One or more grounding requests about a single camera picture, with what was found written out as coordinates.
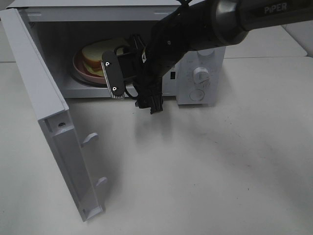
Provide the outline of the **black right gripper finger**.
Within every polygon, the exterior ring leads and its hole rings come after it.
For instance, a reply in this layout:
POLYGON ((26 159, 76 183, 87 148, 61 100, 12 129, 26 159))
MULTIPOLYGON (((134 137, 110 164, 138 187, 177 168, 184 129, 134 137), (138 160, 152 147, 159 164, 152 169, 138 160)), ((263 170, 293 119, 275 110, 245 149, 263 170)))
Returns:
POLYGON ((137 91, 135 106, 139 109, 150 108, 150 114, 163 111, 162 83, 160 81, 143 86, 134 83, 137 91))
POLYGON ((132 34, 114 49, 117 56, 146 56, 146 44, 140 34, 132 34))

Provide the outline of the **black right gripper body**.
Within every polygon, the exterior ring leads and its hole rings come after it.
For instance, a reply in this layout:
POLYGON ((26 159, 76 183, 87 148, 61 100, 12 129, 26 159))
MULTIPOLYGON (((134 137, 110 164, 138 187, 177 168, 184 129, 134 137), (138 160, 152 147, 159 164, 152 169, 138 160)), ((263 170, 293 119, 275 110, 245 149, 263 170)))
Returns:
POLYGON ((131 82, 143 86, 158 81, 186 53, 186 41, 180 34, 159 34, 146 44, 146 56, 117 56, 124 84, 131 82))

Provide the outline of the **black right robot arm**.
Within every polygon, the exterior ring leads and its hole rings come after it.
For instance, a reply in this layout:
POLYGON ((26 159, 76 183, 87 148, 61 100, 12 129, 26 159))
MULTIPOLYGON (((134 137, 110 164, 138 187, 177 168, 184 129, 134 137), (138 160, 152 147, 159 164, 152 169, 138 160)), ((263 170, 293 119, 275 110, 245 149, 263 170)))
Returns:
POLYGON ((187 52, 236 45, 251 30, 312 18, 310 0, 183 0, 152 27, 147 44, 139 35, 130 37, 129 54, 118 58, 123 77, 111 88, 112 97, 126 94, 130 81, 137 107, 161 112, 162 77, 187 52))

